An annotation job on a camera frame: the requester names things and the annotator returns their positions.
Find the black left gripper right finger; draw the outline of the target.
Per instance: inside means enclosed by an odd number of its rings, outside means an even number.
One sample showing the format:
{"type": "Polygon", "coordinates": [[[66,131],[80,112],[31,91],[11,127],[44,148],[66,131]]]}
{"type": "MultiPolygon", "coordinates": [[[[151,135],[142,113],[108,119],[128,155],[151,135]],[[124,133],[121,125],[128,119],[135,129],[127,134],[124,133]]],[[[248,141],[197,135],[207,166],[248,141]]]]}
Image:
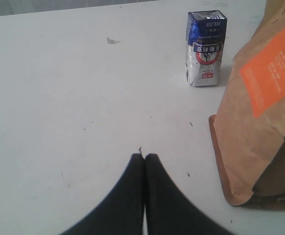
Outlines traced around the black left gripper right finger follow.
{"type": "Polygon", "coordinates": [[[145,207],[149,235],[230,235],[194,206],[174,184],[157,154],[145,157],[145,207]]]}

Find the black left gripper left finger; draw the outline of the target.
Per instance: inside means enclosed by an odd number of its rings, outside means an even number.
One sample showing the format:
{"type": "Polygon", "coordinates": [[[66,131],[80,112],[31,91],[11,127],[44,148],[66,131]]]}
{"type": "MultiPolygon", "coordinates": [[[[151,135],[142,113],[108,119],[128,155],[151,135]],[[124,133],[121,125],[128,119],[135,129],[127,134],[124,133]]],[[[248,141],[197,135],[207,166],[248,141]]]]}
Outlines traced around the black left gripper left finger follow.
{"type": "Polygon", "coordinates": [[[64,235],[141,235],[145,203],[145,162],[134,153],[122,176],[87,216],[64,235]]]}

